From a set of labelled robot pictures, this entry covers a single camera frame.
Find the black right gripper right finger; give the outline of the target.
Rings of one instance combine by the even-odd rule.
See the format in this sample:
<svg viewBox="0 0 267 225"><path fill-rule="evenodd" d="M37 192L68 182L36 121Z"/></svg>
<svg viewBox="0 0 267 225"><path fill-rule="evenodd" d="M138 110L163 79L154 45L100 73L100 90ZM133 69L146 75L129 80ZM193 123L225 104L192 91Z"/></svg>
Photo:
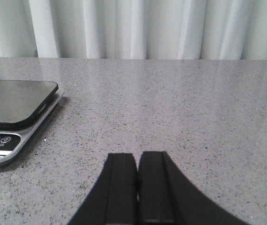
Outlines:
<svg viewBox="0 0 267 225"><path fill-rule="evenodd" d="M167 152L146 151L139 163L141 225L243 225L206 197Z"/></svg>

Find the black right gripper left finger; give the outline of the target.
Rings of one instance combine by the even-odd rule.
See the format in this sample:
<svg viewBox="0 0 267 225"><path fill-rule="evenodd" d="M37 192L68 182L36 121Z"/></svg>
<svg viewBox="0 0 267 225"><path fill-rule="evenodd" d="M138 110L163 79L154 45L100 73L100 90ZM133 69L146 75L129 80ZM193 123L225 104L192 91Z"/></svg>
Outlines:
<svg viewBox="0 0 267 225"><path fill-rule="evenodd" d="M137 168L130 153L110 153L69 225L137 224Z"/></svg>

